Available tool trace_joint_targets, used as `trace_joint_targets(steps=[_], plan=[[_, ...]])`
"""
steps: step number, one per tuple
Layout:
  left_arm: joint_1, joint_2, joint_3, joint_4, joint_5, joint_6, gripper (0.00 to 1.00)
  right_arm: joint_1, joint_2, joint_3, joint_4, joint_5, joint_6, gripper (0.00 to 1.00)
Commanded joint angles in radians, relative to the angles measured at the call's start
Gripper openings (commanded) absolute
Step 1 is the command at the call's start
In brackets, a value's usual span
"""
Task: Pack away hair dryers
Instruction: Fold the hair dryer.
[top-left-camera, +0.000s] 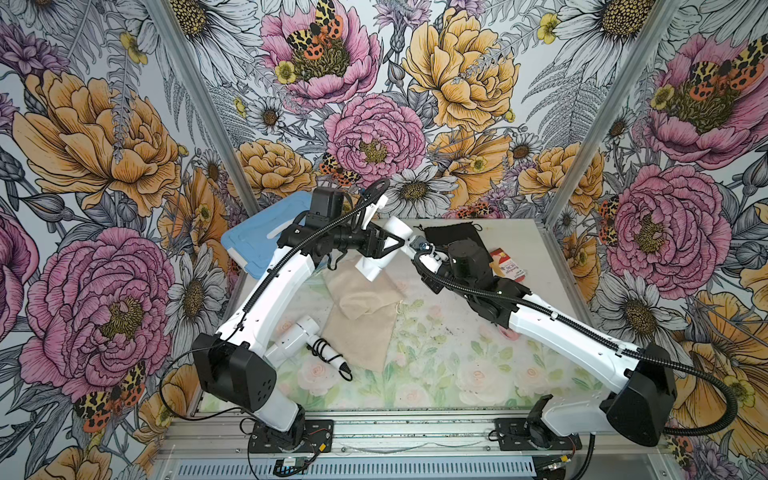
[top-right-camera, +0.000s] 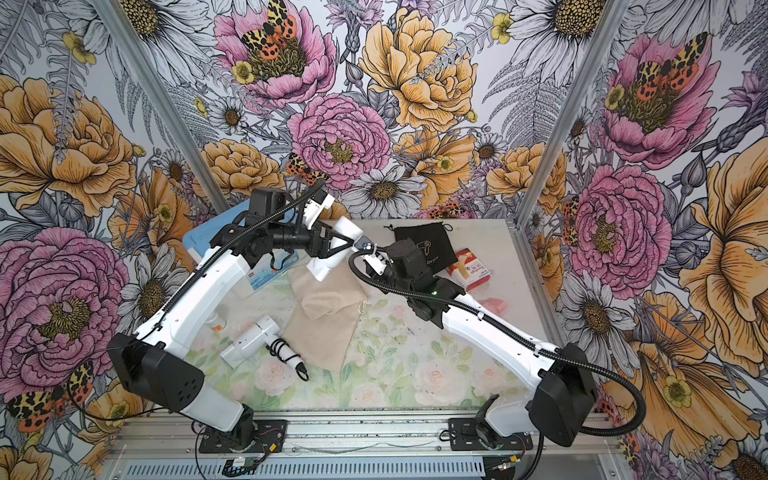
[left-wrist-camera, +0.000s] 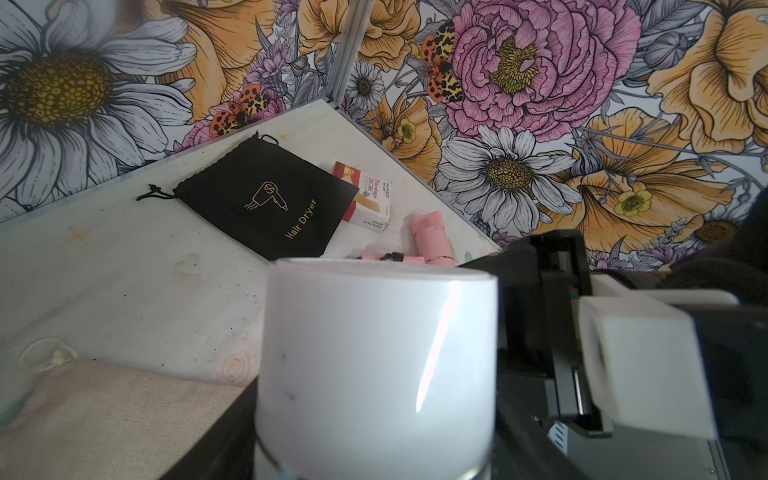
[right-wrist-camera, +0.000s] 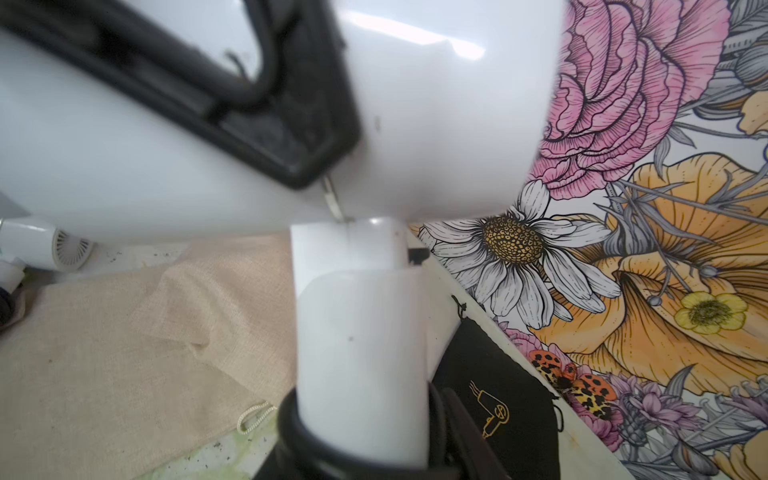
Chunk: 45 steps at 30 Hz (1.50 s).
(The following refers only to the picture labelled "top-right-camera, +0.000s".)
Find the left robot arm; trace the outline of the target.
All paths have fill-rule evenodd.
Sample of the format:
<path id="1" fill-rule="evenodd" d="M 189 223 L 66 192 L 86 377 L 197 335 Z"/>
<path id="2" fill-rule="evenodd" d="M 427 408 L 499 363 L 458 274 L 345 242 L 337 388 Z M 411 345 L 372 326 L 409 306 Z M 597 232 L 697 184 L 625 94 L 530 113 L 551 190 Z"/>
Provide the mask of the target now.
<path id="1" fill-rule="evenodd" d="M 320 221 L 333 203 L 321 182 L 298 198 L 254 190 L 247 211 L 217 232 L 171 298 L 133 333 L 110 340 L 107 352 L 124 389 L 203 424 L 215 446 L 249 449 L 257 438 L 252 409 L 217 391 L 185 357 L 220 302 L 263 256 L 302 250 L 314 278 L 326 278 L 363 235 L 346 217 L 332 226 Z"/>

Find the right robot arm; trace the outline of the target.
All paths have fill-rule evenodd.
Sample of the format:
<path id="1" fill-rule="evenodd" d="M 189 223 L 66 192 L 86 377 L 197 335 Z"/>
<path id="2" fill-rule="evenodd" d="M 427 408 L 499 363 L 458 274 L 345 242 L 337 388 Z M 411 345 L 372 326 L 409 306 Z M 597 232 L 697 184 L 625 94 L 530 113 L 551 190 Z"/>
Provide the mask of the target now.
<path id="1" fill-rule="evenodd" d="M 569 447 L 596 402 L 585 354 L 559 348 L 512 326 L 486 309 L 462 286 L 434 274 L 410 240 L 364 255 L 365 272 L 386 293 L 406 298 L 417 317 L 470 341 L 511 371 L 528 389 L 523 399 L 493 394 L 477 416 L 477 435 L 495 446 L 517 433 L 538 432 Z"/>

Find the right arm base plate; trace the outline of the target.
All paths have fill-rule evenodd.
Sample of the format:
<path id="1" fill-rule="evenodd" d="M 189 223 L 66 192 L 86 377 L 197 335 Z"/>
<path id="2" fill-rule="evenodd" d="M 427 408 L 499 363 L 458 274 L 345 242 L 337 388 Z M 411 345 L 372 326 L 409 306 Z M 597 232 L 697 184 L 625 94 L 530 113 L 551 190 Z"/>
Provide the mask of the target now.
<path id="1" fill-rule="evenodd" d="M 485 421 L 453 417 L 447 421 L 448 442 L 452 451 L 516 451 L 531 450 L 534 445 L 528 433 L 502 437 Z"/>

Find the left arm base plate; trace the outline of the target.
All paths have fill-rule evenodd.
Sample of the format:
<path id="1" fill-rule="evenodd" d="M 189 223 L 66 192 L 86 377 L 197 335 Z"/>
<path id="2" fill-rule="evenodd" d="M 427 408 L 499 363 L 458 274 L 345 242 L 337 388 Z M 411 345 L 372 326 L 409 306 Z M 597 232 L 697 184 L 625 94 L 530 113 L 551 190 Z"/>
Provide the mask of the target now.
<path id="1" fill-rule="evenodd" d="M 206 427 L 198 450 L 202 454 L 271 454 L 283 449 L 288 422 L 250 420 L 229 432 Z"/>

